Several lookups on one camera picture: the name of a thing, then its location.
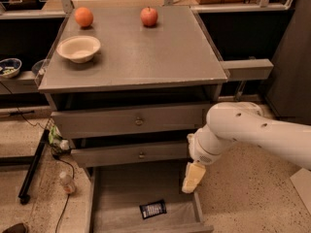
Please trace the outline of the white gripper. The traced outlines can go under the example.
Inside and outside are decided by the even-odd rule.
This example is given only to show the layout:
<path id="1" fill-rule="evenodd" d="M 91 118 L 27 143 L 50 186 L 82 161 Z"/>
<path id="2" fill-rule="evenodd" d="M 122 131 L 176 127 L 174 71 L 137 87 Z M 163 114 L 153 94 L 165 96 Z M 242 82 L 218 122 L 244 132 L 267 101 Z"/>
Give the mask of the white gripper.
<path id="1" fill-rule="evenodd" d="M 189 162 L 186 166 L 182 191 L 192 193 L 206 173 L 204 165 L 210 165 L 221 157 L 224 151 L 224 142 L 209 128 L 199 128 L 195 133 L 190 133 L 187 139 L 189 154 L 194 162 Z"/>

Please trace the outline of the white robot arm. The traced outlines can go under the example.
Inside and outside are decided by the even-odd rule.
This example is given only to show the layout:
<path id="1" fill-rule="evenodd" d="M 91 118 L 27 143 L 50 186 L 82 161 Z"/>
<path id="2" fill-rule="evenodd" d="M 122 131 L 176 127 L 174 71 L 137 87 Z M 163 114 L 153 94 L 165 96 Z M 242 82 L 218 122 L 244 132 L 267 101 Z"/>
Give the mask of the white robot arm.
<path id="1" fill-rule="evenodd" d="M 192 193 L 206 167 L 237 142 L 253 144 L 305 169 L 311 168 L 311 126 L 267 118 L 252 102 L 222 102 L 212 106 L 206 124 L 188 135 L 191 161 L 182 191 Z"/>

